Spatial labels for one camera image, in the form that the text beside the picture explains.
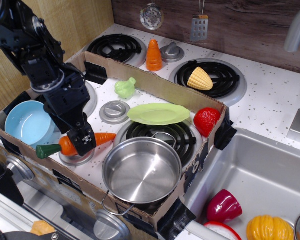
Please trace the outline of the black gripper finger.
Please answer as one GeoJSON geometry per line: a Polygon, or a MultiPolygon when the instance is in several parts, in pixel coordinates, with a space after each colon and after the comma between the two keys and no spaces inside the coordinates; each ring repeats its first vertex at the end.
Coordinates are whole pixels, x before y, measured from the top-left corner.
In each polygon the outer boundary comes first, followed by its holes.
{"type": "Polygon", "coordinates": [[[55,125],[57,126],[57,128],[60,130],[60,132],[62,134],[66,134],[67,132],[69,132],[71,130],[69,125],[67,123],[65,123],[62,119],[60,119],[59,117],[51,116],[51,119],[53,120],[53,122],[55,123],[55,125]]]}
{"type": "Polygon", "coordinates": [[[72,129],[67,133],[79,156],[84,156],[97,146],[95,133],[89,123],[82,129],[72,129]]]}

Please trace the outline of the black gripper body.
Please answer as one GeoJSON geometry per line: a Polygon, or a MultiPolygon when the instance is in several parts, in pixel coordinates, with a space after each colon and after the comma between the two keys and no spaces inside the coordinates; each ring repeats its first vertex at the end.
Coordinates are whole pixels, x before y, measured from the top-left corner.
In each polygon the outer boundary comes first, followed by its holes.
{"type": "Polygon", "coordinates": [[[83,112],[90,100],[85,80],[79,73],[67,76],[60,87],[43,95],[46,110],[69,125],[72,129],[80,130],[88,123],[88,117],[83,112]]]}

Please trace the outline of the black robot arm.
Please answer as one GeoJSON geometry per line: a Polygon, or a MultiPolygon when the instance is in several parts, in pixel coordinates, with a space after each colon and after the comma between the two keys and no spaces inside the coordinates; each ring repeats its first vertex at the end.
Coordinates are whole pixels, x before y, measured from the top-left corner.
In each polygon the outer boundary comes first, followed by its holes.
{"type": "Polygon", "coordinates": [[[44,97],[45,111],[84,156],[97,146],[84,113],[91,98],[84,74],[64,63],[61,45],[24,2],[0,0],[0,49],[29,78],[32,90],[44,97]]]}

